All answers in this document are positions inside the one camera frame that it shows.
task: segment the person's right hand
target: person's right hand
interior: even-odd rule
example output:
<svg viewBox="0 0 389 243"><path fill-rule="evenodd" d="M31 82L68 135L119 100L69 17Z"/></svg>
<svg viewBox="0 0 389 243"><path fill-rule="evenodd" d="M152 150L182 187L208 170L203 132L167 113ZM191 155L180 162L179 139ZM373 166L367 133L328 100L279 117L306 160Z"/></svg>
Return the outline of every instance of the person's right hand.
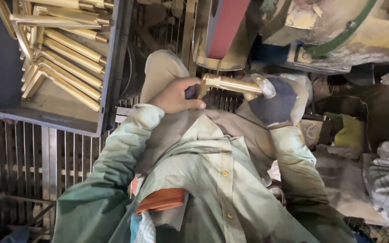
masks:
<svg viewBox="0 0 389 243"><path fill-rule="evenodd" d="M293 125L290 112L296 102L294 89L279 77L267 79L273 84L277 94L271 99L260 96L250 100L251 111L270 130Z"/></svg>
<svg viewBox="0 0 389 243"><path fill-rule="evenodd" d="M167 85L147 103L161 108L165 113L178 113L187 109L203 109L207 104L200 99L185 99L185 90L200 84L196 77L179 78Z"/></svg>

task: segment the orange cloth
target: orange cloth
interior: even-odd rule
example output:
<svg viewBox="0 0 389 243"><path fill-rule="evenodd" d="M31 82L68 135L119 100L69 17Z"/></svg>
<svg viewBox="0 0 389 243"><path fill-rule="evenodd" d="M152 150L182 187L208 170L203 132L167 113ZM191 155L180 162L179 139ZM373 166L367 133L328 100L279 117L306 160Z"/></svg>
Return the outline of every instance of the orange cloth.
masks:
<svg viewBox="0 0 389 243"><path fill-rule="evenodd" d="M185 190L183 188L160 189L149 194L140 202L136 215L140 215L145 210L163 211L179 207L184 204L184 199Z"/></svg>

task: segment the red sanding belt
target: red sanding belt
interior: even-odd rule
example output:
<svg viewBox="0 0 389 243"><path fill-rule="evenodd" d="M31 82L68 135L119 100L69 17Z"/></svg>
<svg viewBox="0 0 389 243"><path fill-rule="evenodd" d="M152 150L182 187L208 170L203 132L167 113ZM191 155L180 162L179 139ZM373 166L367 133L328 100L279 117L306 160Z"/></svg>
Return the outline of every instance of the red sanding belt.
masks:
<svg viewBox="0 0 389 243"><path fill-rule="evenodd" d="M219 0L215 16L210 13L207 58L223 59L246 13L250 0Z"/></svg>

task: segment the light green work shirt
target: light green work shirt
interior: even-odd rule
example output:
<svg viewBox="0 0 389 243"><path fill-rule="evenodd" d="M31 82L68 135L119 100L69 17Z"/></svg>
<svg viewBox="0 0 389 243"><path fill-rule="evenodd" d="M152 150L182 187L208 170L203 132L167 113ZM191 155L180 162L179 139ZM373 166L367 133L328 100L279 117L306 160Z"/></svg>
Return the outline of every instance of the light green work shirt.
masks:
<svg viewBox="0 0 389 243"><path fill-rule="evenodd" d="M181 231L157 227L157 242L355 242L328 206L316 159L295 127L271 131L287 208L263 184L244 137L224 135L205 115L160 158L131 201L136 161L164 116L149 104L135 109L108 137L91 175L59 197L54 242L129 242L131 215L163 188L184 188L190 197Z"/></svg>

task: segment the worker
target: worker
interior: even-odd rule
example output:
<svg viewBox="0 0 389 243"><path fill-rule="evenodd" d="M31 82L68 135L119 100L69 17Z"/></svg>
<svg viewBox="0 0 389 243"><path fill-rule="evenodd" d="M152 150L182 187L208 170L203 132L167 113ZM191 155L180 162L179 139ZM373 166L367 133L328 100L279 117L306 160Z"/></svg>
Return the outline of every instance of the worker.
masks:
<svg viewBox="0 0 389 243"><path fill-rule="evenodd" d="M293 83L271 78L275 97L243 104L253 122L186 99L200 80L170 50L145 72L141 104L58 198L53 242L356 242L294 126L305 104ZM286 207L265 186L275 158ZM147 176L132 200L135 171Z"/></svg>

